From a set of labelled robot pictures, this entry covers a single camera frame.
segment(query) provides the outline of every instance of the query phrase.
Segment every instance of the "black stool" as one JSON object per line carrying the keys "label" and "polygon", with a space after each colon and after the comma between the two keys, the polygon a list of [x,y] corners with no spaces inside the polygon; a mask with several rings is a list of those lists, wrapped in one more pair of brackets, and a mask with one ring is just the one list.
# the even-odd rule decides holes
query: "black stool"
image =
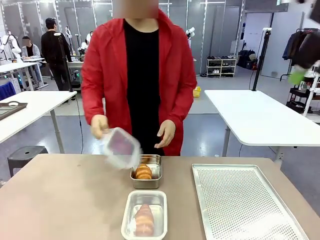
{"label": "black stool", "polygon": [[14,169],[23,168],[38,154],[47,154],[48,151],[44,146],[24,146],[12,153],[8,157],[10,176],[14,176]]}

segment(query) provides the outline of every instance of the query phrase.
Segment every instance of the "yellow bin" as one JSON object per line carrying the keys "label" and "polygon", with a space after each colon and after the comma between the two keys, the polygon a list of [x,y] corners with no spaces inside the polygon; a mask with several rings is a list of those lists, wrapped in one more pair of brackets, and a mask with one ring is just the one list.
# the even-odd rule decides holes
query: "yellow bin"
{"label": "yellow bin", "polygon": [[198,98],[200,97],[201,87],[197,86],[195,89],[193,89],[193,97]]}

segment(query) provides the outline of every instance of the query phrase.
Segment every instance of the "red jacket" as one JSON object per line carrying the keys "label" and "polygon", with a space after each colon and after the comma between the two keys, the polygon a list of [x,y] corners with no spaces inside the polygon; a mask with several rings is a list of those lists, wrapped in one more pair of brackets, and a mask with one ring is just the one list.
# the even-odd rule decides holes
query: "red jacket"
{"label": "red jacket", "polygon": [[[112,19],[94,31],[82,67],[81,93],[88,124],[91,124],[94,115],[104,114],[102,98],[105,97],[109,127],[120,127],[131,133],[123,23],[123,19]],[[164,153],[166,156],[177,156],[184,138],[183,120],[193,103],[193,89],[197,81],[185,32],[160,10],[158,26],[159,123],[167,119],[174,122],[175,135],[169,146],[164,148]],[[144,91],[148,90],[141,86],[141,91],[136,94],[144,94]]]}

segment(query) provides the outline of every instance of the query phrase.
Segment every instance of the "pastry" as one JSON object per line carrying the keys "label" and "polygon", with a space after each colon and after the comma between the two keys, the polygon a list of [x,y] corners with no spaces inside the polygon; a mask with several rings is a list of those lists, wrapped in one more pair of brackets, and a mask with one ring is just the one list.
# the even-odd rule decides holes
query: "pastry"
{"label": "pastry", "polygon": [[146,164],[141,164],[135,170],[135,178],[140,180],[151,180],[152,171]]}
{"label": "pastry", "polygon": [[150,207],[143,204],[135,216],[135,236],[152,237],[154,235],[155,222]]}

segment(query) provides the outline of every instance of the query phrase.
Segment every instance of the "brown table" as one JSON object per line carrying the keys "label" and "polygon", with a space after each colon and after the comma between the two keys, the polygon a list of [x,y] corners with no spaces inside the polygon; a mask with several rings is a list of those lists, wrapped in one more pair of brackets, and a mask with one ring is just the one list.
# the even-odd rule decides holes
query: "brown table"
{"label": "brown table", "polygon": [[[159,190],[167,195],[165,240],[205,240],[192,164],[258,165],[308,235],[320,218],[268,158],[164,157]],[[128,170],[101,155],[40,154],[0,189],[0,240],[123,240],[132,187]]]}

